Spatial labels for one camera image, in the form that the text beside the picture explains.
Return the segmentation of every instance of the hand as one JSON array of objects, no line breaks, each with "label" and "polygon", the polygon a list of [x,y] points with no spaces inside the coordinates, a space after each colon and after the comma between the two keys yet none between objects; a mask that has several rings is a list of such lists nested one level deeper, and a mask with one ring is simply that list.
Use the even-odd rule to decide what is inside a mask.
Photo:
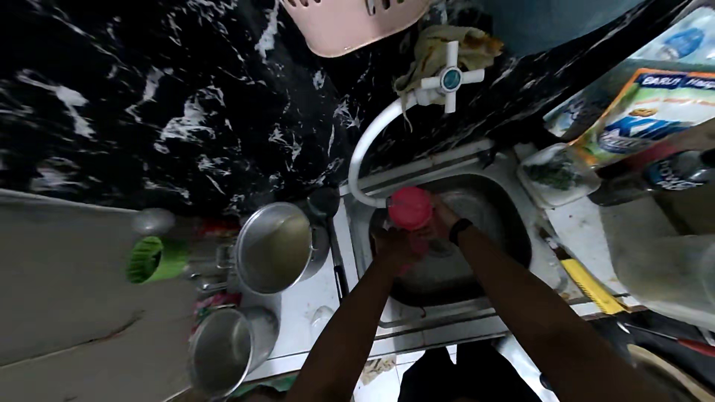
[{"label": "hand", "polygon": [[435,208],[435,216],[442,220],[447,227],[447,233],[449,233],[452,226],[454,226],[454,224],[461,219],[460,216],[455,214],[454,211],[452,211],[452,209],[449,208],[444,201],[442,201],[442,197],[439,195],[430,193],[430,199]]},{"label": "hand", "polygon": [[413,251],[409,232],[406,230],[379,228],[374,229],[371,234],[375,239],[375,262],[388,264],[397,272],[398,268],[414,264],[421,259],[421,256]]}]

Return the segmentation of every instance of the detergent package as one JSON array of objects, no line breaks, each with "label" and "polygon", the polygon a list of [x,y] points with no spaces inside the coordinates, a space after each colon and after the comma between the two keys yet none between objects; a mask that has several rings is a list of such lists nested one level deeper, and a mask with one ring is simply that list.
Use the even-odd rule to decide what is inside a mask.
[{"label": "detergent package", "polygon": [[640,152],[715,117],[715,74],[639,69],[571,145],[592,167]]}]

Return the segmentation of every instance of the kitchen sink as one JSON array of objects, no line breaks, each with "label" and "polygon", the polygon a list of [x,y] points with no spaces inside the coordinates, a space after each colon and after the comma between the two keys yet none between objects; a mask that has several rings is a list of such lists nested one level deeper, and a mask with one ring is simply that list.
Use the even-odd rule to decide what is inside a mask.
[{"label": "kitchen sink", "polygon": [[[493,164],[480,166],[476,158],[457,160],[412,172],[365,189],[387,197],[404,186],[418,186],[442,196],[459,215],[471,220],[525,269],[531,270],[557,292],[566,287],[566,273],[538,237],[539,211],[516,178],[515,157],[497,154]],[[372,227],[387,228],[387,210],[376,209],[344,196],[357,275],[362,277],[373,260]],[[352,289],[356,284],[349,283]],[[446,240],[431,240],[422,261],[399,277],[380,317],[378,337],[433,328],[448,323],[493,315],[483,289],[459,249]]]},{"label": "kitchen sink", "polygon": [[[524,267],[531,262],[531,242],[519,212],[506,191],[480,175],[456,175],[419,185],[440,195],[452,210],[466,217]],[[386,209],[376,209],[370,227],[391,226]],[[370,240],[370,250],[375,248]],[[425,307],[484,296],[459,248],[446,239],[432,239],[424,258],[395,280],[390,295],[400,303]]]}]

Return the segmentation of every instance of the yellow handle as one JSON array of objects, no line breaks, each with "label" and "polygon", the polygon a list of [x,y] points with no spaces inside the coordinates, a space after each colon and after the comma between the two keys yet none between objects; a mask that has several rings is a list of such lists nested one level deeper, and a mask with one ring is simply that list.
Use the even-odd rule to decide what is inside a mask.
[{"label": "yellow handle", "polygon": [[569,258],[562,260],[561,264],[566,272],[571,276],[583,293],[606,314],[616,314],[621,311],[628,311],[628,307],[622,305],[615,297],[601,286],[593,276],[577,260]]}]

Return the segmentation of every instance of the person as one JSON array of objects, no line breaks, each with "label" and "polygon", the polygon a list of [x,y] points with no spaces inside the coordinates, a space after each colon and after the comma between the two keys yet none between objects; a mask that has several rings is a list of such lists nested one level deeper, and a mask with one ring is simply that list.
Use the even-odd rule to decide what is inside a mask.
[{"label": "person", "polygon": [[[544,282],[434,195],[433,205],[434,219],[449,228],[497,314],[561,402],[668,400]],[[325,326],[287,402],[350,400],[393,281],[402,266],[420,259],[404,232],[373,237],[372,264]],[[538,401],[505,358],[481,345],[459,345],[456,366],[444,348],[425,352],[405,372],[399,402]]]}]

